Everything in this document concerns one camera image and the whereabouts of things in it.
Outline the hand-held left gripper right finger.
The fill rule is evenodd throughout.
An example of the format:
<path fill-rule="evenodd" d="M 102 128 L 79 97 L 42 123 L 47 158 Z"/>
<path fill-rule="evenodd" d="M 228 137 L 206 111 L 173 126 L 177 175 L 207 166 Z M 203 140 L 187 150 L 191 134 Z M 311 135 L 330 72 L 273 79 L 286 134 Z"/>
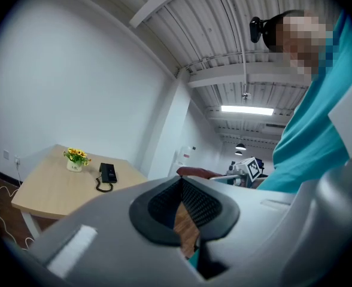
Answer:
<path fill-rule="evenodd" d="M 295 195 L 187 181 L 236 203 L 238 217 L 224 237 L 201 240 L 184 286 L 313 286 L 352 242 L 352 160 Z"/>

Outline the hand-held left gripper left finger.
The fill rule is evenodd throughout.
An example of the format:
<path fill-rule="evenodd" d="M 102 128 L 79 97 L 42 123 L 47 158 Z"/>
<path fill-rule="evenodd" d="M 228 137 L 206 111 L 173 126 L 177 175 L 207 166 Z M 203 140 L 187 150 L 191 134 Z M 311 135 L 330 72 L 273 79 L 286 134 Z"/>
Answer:
<path fill-rule="evenodd" d="M 129 207 L 163 183 L 148 181 L 101 194 L 43 232 L 28 252 L 28 271 L 40 286 L 203 286 L 179 247 L 140 235 Z"/>

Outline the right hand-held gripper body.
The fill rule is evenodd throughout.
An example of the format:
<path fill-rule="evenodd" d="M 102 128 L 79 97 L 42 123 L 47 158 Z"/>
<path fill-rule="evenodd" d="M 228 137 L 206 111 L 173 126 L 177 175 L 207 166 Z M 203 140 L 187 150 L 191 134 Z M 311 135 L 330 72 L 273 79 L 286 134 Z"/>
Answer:
<path fill-rule="evenodd" d="M 232 162 L 227 170 L 228 176 L 235 178 L 233 184 L 240 187 L 258 187 L 266 177 L 262 174 L 256 158 L 250 157 L 240 162 Z"/>

